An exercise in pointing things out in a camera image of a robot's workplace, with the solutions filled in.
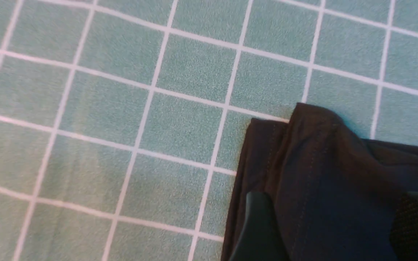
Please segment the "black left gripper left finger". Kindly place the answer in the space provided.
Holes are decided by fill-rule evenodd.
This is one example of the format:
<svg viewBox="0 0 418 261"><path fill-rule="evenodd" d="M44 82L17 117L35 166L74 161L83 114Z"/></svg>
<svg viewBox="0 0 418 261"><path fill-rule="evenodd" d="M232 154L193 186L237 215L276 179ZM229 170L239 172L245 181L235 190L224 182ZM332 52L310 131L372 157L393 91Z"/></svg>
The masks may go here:
<svg viewBox="0 0 418 261"><path fill-rule="evenodd" d="M272 200L251 191L246 199L245 222L231 261L288 261Z"/></svg>

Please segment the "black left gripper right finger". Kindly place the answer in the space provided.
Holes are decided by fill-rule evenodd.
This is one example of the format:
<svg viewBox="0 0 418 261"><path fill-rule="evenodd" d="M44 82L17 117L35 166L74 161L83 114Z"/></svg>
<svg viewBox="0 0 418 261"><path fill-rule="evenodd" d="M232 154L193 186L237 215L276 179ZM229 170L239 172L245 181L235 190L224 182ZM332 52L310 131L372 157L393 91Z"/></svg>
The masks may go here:
<svg viewBox="0 0 418 261"><path fill-rule="evenodd" d="M418 261L418 192L407 192L398 204L390 245L399 261Z"/></svg>

